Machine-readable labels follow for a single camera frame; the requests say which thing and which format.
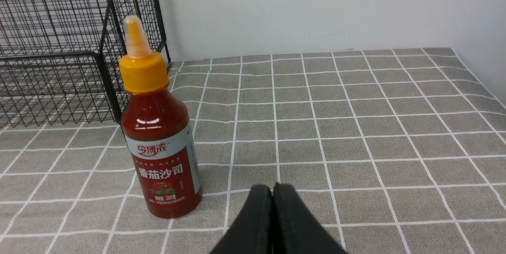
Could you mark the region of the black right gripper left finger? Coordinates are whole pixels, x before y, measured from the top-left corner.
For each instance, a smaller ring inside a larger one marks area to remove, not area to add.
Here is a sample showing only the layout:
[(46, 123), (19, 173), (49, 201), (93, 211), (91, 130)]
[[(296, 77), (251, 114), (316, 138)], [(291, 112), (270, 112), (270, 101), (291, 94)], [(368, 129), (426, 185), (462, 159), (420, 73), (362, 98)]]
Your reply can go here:
[(211, 253), (270, 254), (272, 204), (268, 186), (252, 186), (242, 210)]

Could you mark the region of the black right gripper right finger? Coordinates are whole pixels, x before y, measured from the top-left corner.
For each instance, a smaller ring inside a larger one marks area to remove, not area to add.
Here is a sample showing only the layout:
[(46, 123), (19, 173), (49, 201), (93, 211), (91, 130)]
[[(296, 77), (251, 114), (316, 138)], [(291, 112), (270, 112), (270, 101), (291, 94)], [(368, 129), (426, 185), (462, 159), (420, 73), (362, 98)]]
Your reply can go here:
[(345, 254), (320, 225), (296, 189), (277, 183), (273, 189), (272, 246), (275, 254)]

